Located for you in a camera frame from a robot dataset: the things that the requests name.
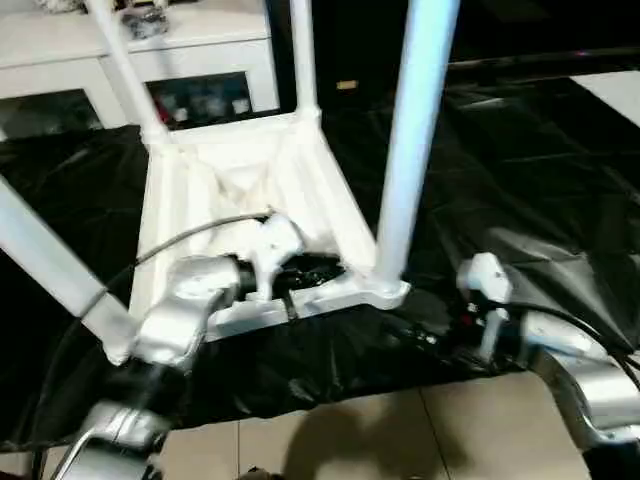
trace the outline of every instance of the white stand base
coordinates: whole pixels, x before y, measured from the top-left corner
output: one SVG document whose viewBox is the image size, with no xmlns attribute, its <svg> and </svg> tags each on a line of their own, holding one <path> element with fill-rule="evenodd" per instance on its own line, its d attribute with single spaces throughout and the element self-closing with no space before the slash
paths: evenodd
<svg viewBox="0 0 640 480">
<path fill-rule="evenodd" d="M 409 286 L 374 280 L 375 242 L 319 128 L 318 116 L 279 115 L 171 134 L 151 145 L 140 253 L 189 228 L 274 209 L 299 228 L 307 251 L 339 255 L 348 274 L 292 292 L 298 317 L 367 303 L 398 306 Z M 131 313 L 142 317 L 162 295 L 171 264 L 188 255 L 247 259 L 264 241 L 255 221 L 203 232 L 136 270 Z M 281 300 L 257 297 L 217 312 L 209 341 L 289 320 Z"/>
<path fill-rule="evenodd" d="M 362 304 L 391 310 L 402 304 L 410 289 L 406 282 L 398 282 L 397 288 L 391 291 L 381 287 L 370 278 L 345 273 L 318 287 L 292 291 L 291 298 L 296 315 L 307 318 Z M 247 300 L 212 315 L 206 341 L 213 342 L 288 321 L 289 312 L 282 300 Z"/>
</svg>

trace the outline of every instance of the dark wall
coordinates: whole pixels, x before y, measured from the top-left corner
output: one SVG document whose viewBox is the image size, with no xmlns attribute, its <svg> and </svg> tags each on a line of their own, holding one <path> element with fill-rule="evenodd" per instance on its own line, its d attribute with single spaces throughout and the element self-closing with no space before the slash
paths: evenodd
<svg viewBox="0 0 640 480">
<path fill-rule="evenodd" d="M 462 0 L 451 60 L 463 68 L 452 81 L 464 83 L 460 77 L 471 75 L 473 83 L 491 83 L 504 74 L 502 81 L 511 82 L 540 78 L 539 74 L 553 77 L 634 68 L 640 56 L 639 3 Z M 285 110 L 293 110 L 289 2 L 268 0 L 268 4 L 281 103 Z M 407 5 L 408 0 L 312 0 L 323 110 L 372 106 L 393 95 Z M 612 48 L 616 51 L 602 55 L 602 49 Z M 469 60 L 485 60 L 472 62 L 473 69 L 482 71 L 469 71 L 463 64 Z M 355 81 L 357 87 L 338 89 L 343 81 Z"/>
</svg>

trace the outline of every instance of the white cabinet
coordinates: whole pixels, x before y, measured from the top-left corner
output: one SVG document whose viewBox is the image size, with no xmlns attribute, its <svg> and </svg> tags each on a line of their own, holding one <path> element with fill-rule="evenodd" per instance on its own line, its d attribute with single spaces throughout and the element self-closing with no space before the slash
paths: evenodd
<svg viewBox="0 0 640 480">
<path fill-rule="evenodd" d="M 137 123 L 90 16 L 13 12 L 0 15 L 0 140 L 9 133 L 2 126 L 23 112 L 21 99 L 45 93 L 81 90 L 104 128 Z M 251 111 L 278 108 L 263 0 L 200 0 L 167 16 L 166 35 L 128 42 L 141 80 L 243 74 Z"/>
</svg>

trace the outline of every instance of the white furniture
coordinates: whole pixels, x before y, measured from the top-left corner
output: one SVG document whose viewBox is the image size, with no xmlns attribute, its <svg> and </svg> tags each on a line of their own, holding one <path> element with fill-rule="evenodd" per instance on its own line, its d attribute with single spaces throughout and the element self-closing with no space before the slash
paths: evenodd
<svg viewBox="0 0 640 480">
<path fill-rule="evenodd" d="M 141 80 L 244 72 L 253 110 L 278 108 L 263 0 L 201 0 L 172 6 L 167 15 L 166 35 L 126 43 Z M 90 15 L 2 14 L 0 45 L 0 103 L 82 89 L 105 128 L 138 122 Z M 3 116 L 0 108 L 0 131 Z"/>
<path fill-rule="evenodd" d="M 307 246 L 337 253 L 347 269 L 320 286 L 291 292 L 301 318 L 362 303 L 395 308 L 409 289 L 400 273 L 407 260 L 459 0 L 413 0 L 409 8 L 378 248 L 320 129 L 309 3 L 291 1 L 298 97 L 294 113 L 170 134 L 139 81 L 106 3 L 87 0 L 141 120 L 150 153 L 140 252 L 233 210 L 255 213 L 256 205 L 275 204 L 297 224 Z M 422 58 L 428 60 L 424 70 L 416 64 Z M 0 180 L 0 224 L 6 226 L 0 230 L 0 247 L 82 320 L 116 364 L 127 358 L 142 312 L 163 292 L 167 269 L 176 258 L 223 252 L 237 252 L 242 258 L 241 252 L 251 253 L 251 242 L 260 237 L 260 225 L 237 223 L 233 230 L 246 231 L 231 232 L 232 241 L 226 245 L 219 243 L 225 228 L 215 236 L 202 232 L 200 238 L 163 250 L 136 269 L 128 313 Z M 252 192 L 251 202 L 238 198 L 243 188 Z M 206 336 L 214 340 L 288 319 L 282 300 L 248 296 L 208 318 Z"/>
</svg>

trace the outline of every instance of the wire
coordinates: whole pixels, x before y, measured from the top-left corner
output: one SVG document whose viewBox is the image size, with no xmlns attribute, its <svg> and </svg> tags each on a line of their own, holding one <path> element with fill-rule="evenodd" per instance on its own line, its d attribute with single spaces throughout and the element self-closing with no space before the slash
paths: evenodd
<svg viewBox="0 0 640 480">
<path fill-rule="evenodd" d="M 567 323 L 573 325 L 576 328 L 579 328 L 591 338 L 593 338 L 596 342 L 604 347 L 607 353 L 613 358 L 616 363 L 620 366 L 622 371 L 629 377 L 629 380 L 633 382 L 635 387 L 640 391 L 640 380 L 638 376 L 634 373 L 631 367 L 640 370 L 640 363 L 633 358 L 629 357 L 629 354 L 633 353 L 633 349 L 629 346 L 620 342 L 617 339 L 612 338 L 610 335 L 605 332 L 598 330 L 596 327 L 589 325 L 584 320 L 579 319 L 578 317 L 574 317 L 573 315 L 563 312 L 562 310 L 558 310 L 552 307 L 545 307 L 544 305 L 536 305 L 533 303 L 524 303 L 524 302 L 509 302 L 509 303 L 501 303 L 495 302 L 492 300 L 488 301 L 488 305 L 492 309 L 496 308 L 504 308 L 507 312 L 511 311 L 527 311 L 531 310 L 534 312 L 546 313 L 548 315 L 552 315 L 554 317 L 558 317 Z"/>
<path fill-rule="evenodd" d="M 95 306 L 98 303 L 100 303 L 100 301 L 109 293 L 109 291 L 116 284 L 120 283 L 127 275 L 131 274 L 139 265 L 142 265 L 143 263 L 148 262 L 159 253 L 167 250 L 168 248 L 176 245 L 177 243 L 182 242 L 183 240 L 186 240 L 187 238 L 197 235 L 198 233 L 211 230 L 214 228 L 222 227 L 224 225 L 242 222 L 245 220 L 261 220 L 264 218 L 268 218 L 269 215 L 271 215 L 271 212 L 256 213 L 256 214 L 249 214 L 249 215 L 238 215 L 235 217 L 229 217 L 229 218 L 224 218 L 222 220 L 215 220 L 212 222 L 208 222 L 198 227 L 186 230 L 176 235 L 175 237 L 170 238 L 166 242 L 163 242 L 160 245 L 152 248 L 145 254 L 139 256 L 134 263 L 130 263 L 129 265 L 124 267 L 122 270 L 120 270 L 118 273 L 116 273 L 113 277 L 111 277 L 111 279 L 105 283 L 105 287 L 102 290 L 100 290 L 91 299 L 91 301 L 87 304 L 87 306 L 82 311 L 82 313 L 72 320 L 71 324 L 65 329 L 60 341 L 54 347 L 54 350 L 51 353 L 51 358 L 48 362 L 49 366 L 45 372 L 44 379 L 42 381 L 42 387 L 40 388 L 40 394 L 38 396 L 38 401 L 36 403 L 34 413 L 33 413 L 33 421 L 31 423 L 31 432 L 30 432 L 31 441 L 35 440 L 36 434 L 38 432 L 38 427 L 40 426 L 40 423 L 41 423 L 42 413 L 44 412 L 44 406 L 51 394 L 53 382 L 56 379 L 56 370 L 58 370 L 59 368 L 59 364 L 62 361 L 64 352 L 69 347 L 71 340 L 74 338 L 74 334 L 76 330 L 79 328 L 79 326 L 82 324 L 82 321 L 95 308 Z M 41 460 L 38 459 L 39 455 L 42 455 L 42 450 L 36 450 L 32 455 L 33 457 L 32 462 L 34 467 L 36 465 L 39 466 L 40 464 Z M 34 468 L 31 472 L 31 479 L 39 480 L 41 478 L 42 473 L 36 472 L 35 470 L 36 468 Z"/>
</svg>

